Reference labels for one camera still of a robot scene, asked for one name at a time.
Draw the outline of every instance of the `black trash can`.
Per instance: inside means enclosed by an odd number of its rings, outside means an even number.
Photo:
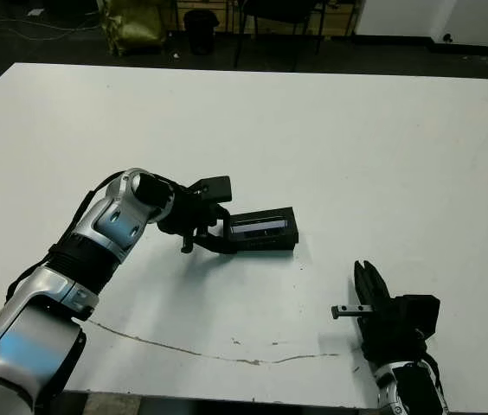
[[[191,10],[184,15],[184,28],[193,54],[213,52],[214,28],[217,26],[219,21],[211,10]]]

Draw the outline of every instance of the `crack on table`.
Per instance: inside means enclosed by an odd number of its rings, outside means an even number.
[[[166,343],[162,343],[162,342],[155,342],[153,340],[142,339],[136,335],[128,335],[127,333],[117,331],[116,329],[112,329],[111,327],[107,327],[106,325],[104,325],[100,322],[95,322],[94,320],[91,320],[91,319],[88,319],[87,321],[89,323],[91,323],[92,325],[99,327],[100,329],[103,329],[105,331],[109,331],[110,333],[113,333],[113,334],[118,335],[120,337],[124,337],[125,339],[130,339],[130,340],[134,340],[135,342],[150,344],[152,346],[157,346],[159,348],[166,348],[168,350],[173,350],[173,351],[180,352],[180,353],[190,354],[192,356],[203,357],[206,359],[213,359],[216,361],[231,361],[233,363],[245,363],[247,365],[259,366],[259,365],[279,365],[280,363],[285,363],[288,361],[296,361],[298,359],[316,359],[319,357],[336,357],[336,356],[339,356],[338,353],[322,353],[322,354],[299,354],[296,356],[286,357],[285,359],[280,359],[277,361],[263,361],[261,359],[253,359],[253,360],[230,359],[228,357],[216,356],[213,354],[198,353],[198,352],[195,352],[194,350],[189,350],[187,348],[178,348],[176,346],[171,346],[170,344],[166,344]]]

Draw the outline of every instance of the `cable on floor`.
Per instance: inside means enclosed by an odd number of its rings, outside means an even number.
[[[65,31],[62,35],[58,36],[53,36],[53,37],[31,37],[27,36],[15,29],[12,28],[7,28],[7,27],[1,27],[0,30],[6,30],[8,32],[14,33],[15,35],[18,35],[19,37],[27,40],[27,41],[57,41],[67,35],[71,35],[74,32],[80,32],[80,31],[85,31],[85,30],[92,30],[92,29],[97,29],[99,28],[99,24],[95,26],[90,26],[90,27],[84,27],[84,25],[90,20],[91,17],[87,18],[83,23],[81,23],[79,26],[75,28],[62,28],[59,26],[53,26],[51,24],[46,24],[46,23],[38,23],[38,22],[31,22],[29,20],[21,20],[21,19],[0,19],[0,22],[21,22],[21,23],[26,23],[26,24],[31,24],[34,26],[41,26],[44,28],[50,28],[50,29],[55,29],[55,30],[62,30]]]

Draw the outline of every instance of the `floor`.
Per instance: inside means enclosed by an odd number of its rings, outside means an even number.
[[[40,16],[27,17],[33,8],[44,8]],[[107,43],[93,11],[92,0],[0,0],[0,19],[30,19],[63,28],[92,28],[61,31],[24,22],[0,22],[0,75],[14,62],[45,62],[129,67],[167,67],[183,69],[234,70],[236,39],[219,34],[215,52],[195,56],[189,51],[184,33],[170,36],[162,50],[118,57],[109,54]],[[59,37],[56,40],[42,38]],[[296,43],[284,36],[246,38],[239,71],[279,71],[292,68]],[[359,44],[350,39],[323,41],[314,54],[313,39],[302,43],[297,72],[371,73],[395,75],[488,78],[488,57],[461,54],[436,54],[419,45]],[[254,413],[356,414],[357,411],[327,408],[302,408],[286,405],[228,404],[222,402],[154,399],[124,395],[63,393],[47,413],[125,415],[169,413],[190,414],[219,411]]]

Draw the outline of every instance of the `black chair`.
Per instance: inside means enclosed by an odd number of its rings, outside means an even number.
[[[317,9],[317,5],[321,3],[321,10]],[[315,54],[319,52],[321,44],[324,13],[326,9],[326,0],[238,0],[239,6],[239,34],[238,46],[234,55],[234,67],[238,65],[238,59],[242,50],[242,37],[244,35],[244,28],[246,27],[246,20],[248,16],[254,17],[255,36],[258,35],[258,17],[262,19],[274,20],[277,22],[290,23],[293,25],[292,36],[296,35],[296,28],[299,24],[303,25],[302,37],[305,36],[307,25],[309,24],[311,13],[318,11],[321,13],[321,22],[319,24],[319,33],[317,47]],[[294,66],[296,67],[298,60],[298,52],[294,58]]]

